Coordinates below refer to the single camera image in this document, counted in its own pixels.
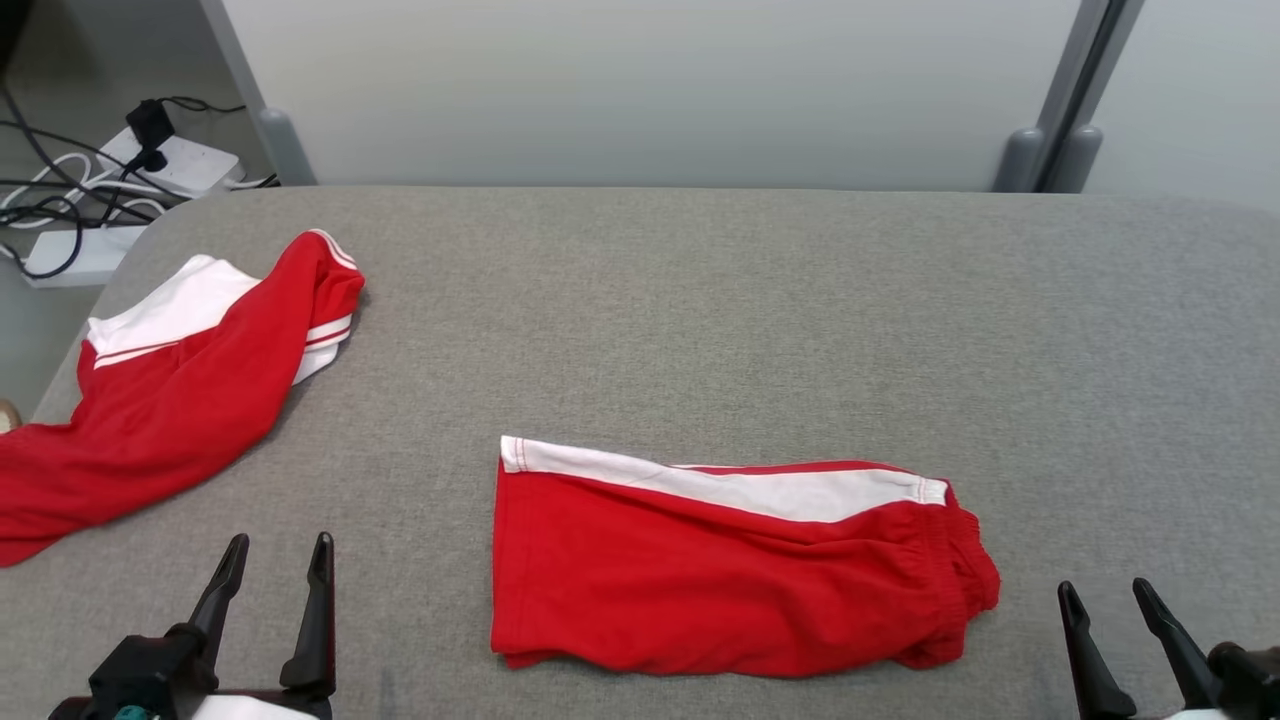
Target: white power strip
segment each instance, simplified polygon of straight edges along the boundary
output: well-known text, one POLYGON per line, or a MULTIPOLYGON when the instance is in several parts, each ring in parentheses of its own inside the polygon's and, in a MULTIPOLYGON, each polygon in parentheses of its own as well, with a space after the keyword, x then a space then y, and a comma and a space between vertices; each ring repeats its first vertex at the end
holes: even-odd
MULTIPOLYGON (((204 197, 212 192, 227 192, 230 183, 244 179, 244 168, 239 158, 209 147, 198 142, 173 136, 160 143, 160 152, 168 163, 151 173, 137 170, 151 182, 186 197, 204 197)), ((102 146, 101 152, 124 160, 133 159, 142 151, 133 131, 124 128, 102 146)), ((97 156, 104 170, 115 170, 111 176, 119 179, 120 165, 104 155, 97 156)), ((120 265, 124 254, 142 234, 142 227, 116 227, 86 229, 82 234, 81 251, 76 261, 61 273, 45 279, 27 278, 32 287, 78 287, 106 284, 111 273, 120 265)), ((33 274, 47 273, 70 258, 76 246, 76 231, 49 231, 40 233, 31 256, 23 260, 27 270, 33 274)))
MULTIPOLYGON (((79 287, 86 284, 106 284, 111 273, 119 266, 124 254, 133 247, 142 234, 143 227, 92 228, 86 229, 79 255, 69 268, 51 278, 33 281, 31 287, 79 287)), ((40 233, 31 256, 23 260, 27 272, 47 273, 67 261, 76 247, 76 231, 49 231, 40 233)))
MULTIPOLYGON (((154 173, 137 170, 137 174, 179 195, 204 197, 210 192, 225 192, 230 183, 244 179, 244 168, 241 165, 239 158, 216 147, 173 136, 161 142, 159 150, 168 164, 154 173)), ((129 128, 124 128, 102 146, 102 152, 125 161, 136 158, 141 151, 142 145, 138 143, 138 138, 133 137, 133 131, 129 128)), ((97 161, 104 169, 120 169, 119 164, 102 155, 97 156, 97 161)))

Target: red shorts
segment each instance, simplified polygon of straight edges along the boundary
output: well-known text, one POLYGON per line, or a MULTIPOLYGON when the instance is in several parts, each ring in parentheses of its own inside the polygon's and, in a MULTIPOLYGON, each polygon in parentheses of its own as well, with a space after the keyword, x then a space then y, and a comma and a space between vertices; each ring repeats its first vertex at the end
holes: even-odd
POLYGON ((668 466, 502 438, 492 647, 804 676, 960 657, 1000 575, 945 480, 841 460, 668 466))

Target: gray fabric surface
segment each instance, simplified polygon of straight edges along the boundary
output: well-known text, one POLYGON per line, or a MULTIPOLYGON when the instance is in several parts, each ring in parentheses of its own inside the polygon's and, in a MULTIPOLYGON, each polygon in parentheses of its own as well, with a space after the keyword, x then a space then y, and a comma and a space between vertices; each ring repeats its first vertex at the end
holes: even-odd
MULTIPOLYGON (((124 634, 186 619, 237 532, 253 546, 224 685, 274 682, 329 529, 342 717, 1070 717, 1068 578, 1147 712, 1178 692, 1134 575, 1206 647, 1280 641, 1276 217, 1102 196, 273 190, 166 215, 95 314, 195 252, 262 275, 308 227, 369 278, 338 361, 218 478, 0 571, 0 714, 44 716, 124 634), (951 478, 1001 605, 928 671, 508 671, 488 650, 500 433, 951 478)), ((77 401, 73 360, 44 420, 77 401)))

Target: black cable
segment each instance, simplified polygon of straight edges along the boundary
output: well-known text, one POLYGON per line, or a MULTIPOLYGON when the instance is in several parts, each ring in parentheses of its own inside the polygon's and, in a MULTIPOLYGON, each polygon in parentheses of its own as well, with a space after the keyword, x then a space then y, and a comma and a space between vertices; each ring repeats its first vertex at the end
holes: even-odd
POLYGON ((183 110, 191 110, 192 113, 239 113, 244 110, 247 105, 237 105, 234 108, 215 108, 209 102, 198 97, 188 97, 186 95, 170 95, 169 97, 161 97, 161 102, 172 102, 183 110))
POLYGON ((72 184, 69 182, 50 182, 50 181, 31 181, 31 179, 19 181, 19 179, 6 179, 6 178, 0 178, 0 184, 12 184, 12 186, 15 186, 15 187, 17 186, 27 186, 27 187, 56 187, 56 188, 61 188, 61 190, 72 190, 73 187, 76 187, 74 184, 72 184))
MULTIPOLYGON (((9 127, 9 128, 23 129, 23 126, 18 124, 18 123, 15 123, 13 120, 0 120, 0 126, 9 127)), ((101 155, 102 158, 106 158, 108 160, 115 163, 116 165, 119 165, 122 168, 124 167, 124 160, 119 160, 116 158, 113 158, 111 155, 108 155, 106 152, 102 152, 97 147, 93 147, 92 145, 88 145, 86 142, 81 142, 78 140, 73 140, 70 137, 67 137, 65 135, 58 135, 56 132, 49 132, 46 129, 33 128, 31 126, 26 126, 26 129, 29 129, 33 135, 47 137, 49 140, 56 140, 58 142, 65 142, 67 145, 72 145, 74 147, 79 147, 81 150, 88 150, 90 152, 96 152, 96 154, 101 155)), ((147 179, 147 178, 145 178, 142 176, 133 176, 133 177, 137 178, 137 179, 140 179, 140 181, 142 181, 146 184, 150 184, 151 187, 159 190, 160 192, 163 192, 163 193, 165 193, 165 195, 168 195, 170 197, 177 197, 178 200, 191 200, 189 197, 178 195, 177 192, 174 192, 172 190, 168 190, 165 187, 160 187, 155 182, 152 182, 152 181, 150 181, 150 179, 147 179)), ((31 183, 28 183, 27 181, 23 181, 22 183, 17 183, 17 184, 31 184, 31 183)), ((77 187, 77 186, 68 184, 67 187, 70 188, 70 187, 77 187)))
MULTIPOLYGON (((151 154, 159 155, 159 152, 156 152, 155 150, 143 150, 142 152, 138 152, 138 155, 134 159, 129 160, 128 164, 124 165, 124 168, 120 169, 120 182, 124 182, 129 177, 129 173, 132 173, 132 172, 137 170, 138 168, 141 168, 142 164, 146 161, 146 159, 151 154)), ((108 222, 111 218, 111 205, 114 205, 115 201, 120 199, 120 191, 122 190, 124 190, 124 188, 119 187, 119 186, 116 186, 115 188, 113 188, 111 201, 106 206, 106 209, 102 210, 102 218, 99 219, 99 222, 97 222, 100 227, 101 227, 102 223, 108 222)))
POLYGON ((64 223, 77 223, 82 222, 86 229, 88 228, 138 228, 146 227, 150 223, 143 222, 123 222, 118 219, 109 219, 105 223, 101 220, 77 220, 70 213, 63 210, 50 210, 49 208, 37 209, 35 205, 18 205, 14 208, 6 208, 0 210, 0 227, 9 227, 14 223, 20 223, 29 219, 45 219, 50 218, 54 220, 60 220, 64 223))
POLYGON ((262 178, 261 182, 259 182, 257 184, 251 184, 248 187, 233 187, 232 192, 242 192, 244 190, 259 190, 262 187, 279 187, 279 186, 280 186, 280 179, 275 177, 275 173, 271 173, 265 178, 262 178))
MULTIPOLYGON (((9 113, 13 115, 14 122, 17 122, 18 126, 22 128, 22 135, 27 137, 27 143, 31 145, 31 149, 36 151, 36 155, 40 156, 40 159, 45 163, 45 165, 49 168, 51 173, 63 178, 67 182, 76 183, 77 190, 83 192, 86 196, 92 197, 99 202, 106 202, 108 205, 110 205, 110 202, 104 196, 84 187, 82 183, 77 182, 76 178, 67 174, 67 170, 61 169, 58 165, 58 163, 54 163, 54 159, 49 156, 49 152, 45 152, 45 149, 40 146, 40 141, 36 140, 36 136, 31 132, 31 126, 27 124, 27 119, 22 117, 22 110, 18 109, 18 102, 13 99, 13 95, 9 94, 9 88, 0 85, 0 95, 4 96, 4 102, 5 105, 9 106, 9 113)), ((120 205, 120 210, 131 215, 142 218, 143 220, 150 219, 142 213, 134 210, 133 208, 125 208, 120 205)))
POLYGON ((76 215, 78 220, 76 223, 76 243, 72 246, 72 254, 67 258, 67 260, 61 265, 58 265, 56 268, 49 270, 47 273, 32 273, 31 270, 27 269, 27 265, 22 261, 22 256, 18 255, 18 251, 14 250, 12 245, 6 242, 0 243, 0 247, 4 247, 5 251, 9 252, 9 256, 13 258, 14 264, 18 265, 18 272, 33 281, 49 279, 54 275, 60 275, 64 272, 67 272, 67 268, 70 268, 76 263, 76 259, 79 258, 81 247, 84 245, 84 222, 83 218, 81 218, 79 210, 76 208, 76 204, 60 195, 51 195, 41 200, 40 202, 32 205, 32 208, 38 210, 42 209, 45 205, 49 205, 50 202, 65 204, 67 209, 70 210, 72 215, 76 215))

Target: white sleeve stripe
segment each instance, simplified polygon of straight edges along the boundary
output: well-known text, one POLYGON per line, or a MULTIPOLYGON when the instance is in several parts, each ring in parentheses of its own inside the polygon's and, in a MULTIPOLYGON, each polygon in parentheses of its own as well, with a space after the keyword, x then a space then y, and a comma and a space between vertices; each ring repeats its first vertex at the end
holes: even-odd
POLYGON ((155 352, 156 350, 164 350, 165 347, 173 347, 178 345, 178 341, 165 342, 161 345, 152 345, 150 347, 140 347, 138 350, 132 350, 127 352, 113 352, 110 355, 101 356, 93 360, 93 369, 105 368, 108 365, 115 365, 116 363, 124 363, 125 360, 133 360, 134 357, 141 357, 148 352, 155 352))
POLYGON ((319 228, 312 228, 312 229, 310 229, 307 232, 314 232, 314 233, 316 233, 316 234, 319 234, 320 237, 324 238, 325 243, 329 245, 329 254, 333 255, 333 259, 337 260, 339 265, 342 265, 344 268, 348 268, 348 269, 352 269, 352 270, 357 269, 356 268, 356 259, 352 258, 351 255, 348 255, 342 249, 342 246, 338 245, 338 241, 334 240, 332 234, 326 233, 326 232, 324 232, 323 229, 319 229, 319 228))
POLYGON ((335 332, 344 331, 349 327, 351 327, 351 315, 347 315, 346 318, 338 318, 337 320, 330 320, 328 323, 316 325, 310 331, 307 331, 307 342, 320 340, 335 332))
POLYGON ((836 523, 891 502, 946 505, 947 484, 901 470, 710 474, 582 447, 502 438, 507 473, 553 473, 797 523, 836 523))

